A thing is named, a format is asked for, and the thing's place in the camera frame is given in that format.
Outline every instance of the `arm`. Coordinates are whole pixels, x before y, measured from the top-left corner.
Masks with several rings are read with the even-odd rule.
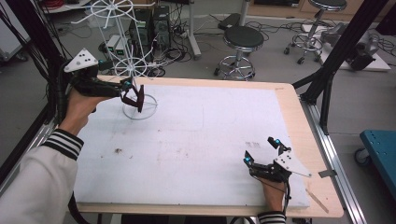
[[[283,198],[285,192],[284,183],[276,183],[267,179],[259,178],[262,182],[262,189],[264,191],[265,201],[268,205],[268,212],[258,214],[261,224],[272,223],[280,224],[286,223],[286,216],[283,213]]]
[[[83,142],[76,137],[104,97],[72,90],[66,118],[48,140],[21,159],[20,172],[0,198],[0,223],[63,223]]]

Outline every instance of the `blue platform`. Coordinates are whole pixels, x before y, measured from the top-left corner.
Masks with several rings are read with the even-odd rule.
[[[361,141],[396,200],[396,132],[366,130]]]

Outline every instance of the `desk leg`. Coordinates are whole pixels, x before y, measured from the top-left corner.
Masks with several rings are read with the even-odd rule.
[[[189,37],[190,45],[194,53],[194,60],[198,60],[199,58],[201,58],[201,51],[194,36],[194,0],[190,0],[190,27],[187,31],[187,35]]]

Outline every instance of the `hand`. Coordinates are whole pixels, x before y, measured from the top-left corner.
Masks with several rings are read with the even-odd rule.
[[[62,121],[61,125],[59,125],[59,129],[65,130],[73,135],[77,135],[88,123],[88,116],[91,112],[100,102],[107,99],[110,98],[84,96],[75,89],[72,89],[69,94],[66,117]]]
[[[262,182],[265,201],[270,211],[282,212],[282,202],[286,191],[285,183],[277,183],[260,177],[258,177],[258,179]]]

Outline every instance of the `person's left hand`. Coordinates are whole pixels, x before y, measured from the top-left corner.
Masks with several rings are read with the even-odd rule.
[[[96,108],[96,106],[109,97],[91,97],[81,95],[75,89],[69,94],[69,102],[66,117],[59,125],[59,129],[65,130],[73,135],[77,135],[79,131],[88,123],[88,116]]]

